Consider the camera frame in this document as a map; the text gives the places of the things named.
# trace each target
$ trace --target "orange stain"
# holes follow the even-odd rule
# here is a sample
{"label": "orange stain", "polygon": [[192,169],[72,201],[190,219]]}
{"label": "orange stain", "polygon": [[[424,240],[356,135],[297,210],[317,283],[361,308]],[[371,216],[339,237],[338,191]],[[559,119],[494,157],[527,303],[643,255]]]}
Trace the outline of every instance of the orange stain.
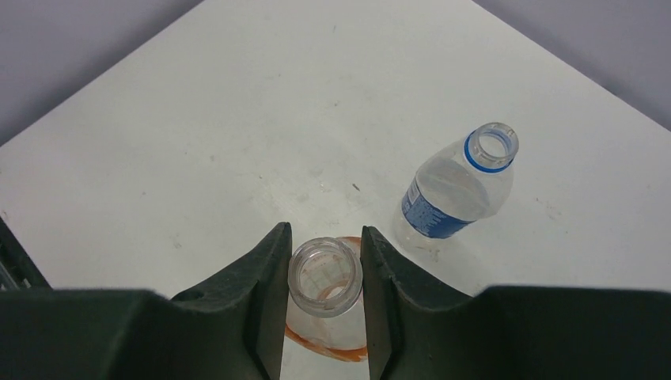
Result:
{"label": "orange stain", "polygon": [[326,348],[303,339],[286,324],[284,325],[284,336],[300,344],[317,354],[327,356],[329,358],[338,359],[343,362],[361,362],[368,359],[368,347],[357,348],[356,350],[338,350],[335,348]]}
{"label": "orange stain", "polygon": [[350,242],[356,244],[359,247],[359,249],[361,249],[361,238],[360,237],[346,236],[346,237],[343,237],[343,239],[349,240]]}

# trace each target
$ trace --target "bottle opening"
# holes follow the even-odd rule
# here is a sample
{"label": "bottle opening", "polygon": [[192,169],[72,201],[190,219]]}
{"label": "bottle opening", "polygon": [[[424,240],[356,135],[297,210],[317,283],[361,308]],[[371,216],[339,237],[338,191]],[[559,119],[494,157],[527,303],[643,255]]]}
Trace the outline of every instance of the bottle opening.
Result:
{"label": "bottle opening", "polygon": [[464,154],[476,169],[498,173],[513,162],[518,149],[513,128],[504,123],[488,123],[466,138]]}
{"label": "bottle opening", "polygon": [[504,158],[510,148],[506,145],[506,140],[493,133],[483,133],[480,135],[480,146],[483,152],[496,158]]}
{"label": "bottle opening", "polygon": [[361,293],[362,277],[354,251],[331,237],[307,241],[289,263],[291,297],[315,317],[335,317],[348,311]]}

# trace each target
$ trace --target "gray wall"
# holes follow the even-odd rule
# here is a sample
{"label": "gray wall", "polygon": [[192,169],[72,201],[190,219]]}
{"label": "gray wall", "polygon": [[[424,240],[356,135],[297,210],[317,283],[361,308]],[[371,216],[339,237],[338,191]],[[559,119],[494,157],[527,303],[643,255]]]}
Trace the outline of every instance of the gray wall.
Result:
{"label": "gray wall", "polygon": [[[0,144],[200,0],[0,1]],[[671,128],[670,0],[476,0]]]}
{"label": "gray wall", "polygon": [[0,144],[201,0],[0,0]]}
{"label": "gray wall", "polygon": [[475,0],[671,129],[670,0]]}

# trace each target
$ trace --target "plastic water bottle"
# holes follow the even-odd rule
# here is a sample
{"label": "plastic water bottle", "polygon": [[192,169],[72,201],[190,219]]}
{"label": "plastic water bottle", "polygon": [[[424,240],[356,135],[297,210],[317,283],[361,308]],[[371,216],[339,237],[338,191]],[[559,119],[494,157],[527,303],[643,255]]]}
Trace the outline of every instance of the plastic water bottle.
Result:
{"label": "plastic water bottle", "polygon": [[442,239],[490,217],[508,199],[517,135],[488,123],[422,164],[394,216],[394,232],[406,250],[433,250]]}
{"label": "plastic water bottle", "polygon": [[346,362],[368,356],[360,237],[318,237],[289,261],[285,335]]}

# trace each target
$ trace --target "bottle rim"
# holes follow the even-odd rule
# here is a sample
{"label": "bottle rim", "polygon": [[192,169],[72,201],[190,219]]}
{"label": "bottle rim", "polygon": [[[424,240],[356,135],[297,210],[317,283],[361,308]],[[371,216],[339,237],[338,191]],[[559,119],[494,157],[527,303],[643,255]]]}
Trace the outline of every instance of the bottle rim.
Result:
{"label": "bottle rim", "polygon": [[[491,137],[505,150],[503,155],[494,155],[482,146],[480,139]],[[487,123],[474,130],[464,142],[464,155],[474,168],[485,173],[499,173],[513,163],[519,150],[519,140],[513,128],[504,123]]]}
{"label": "bottle rim", "polygon": [[[350,269],[347,283],[338,294],[330,298],[309,297],[301,285],[303,268],[323,254],[331,254],[343,259],[342,264]],[[337,317],[348,311],[361,294],[363,269],[354,251],[333,237],[318,237],[303,243],[289,261],[288,284],[291,298],[296,306],[306,313],[320,318]]]}

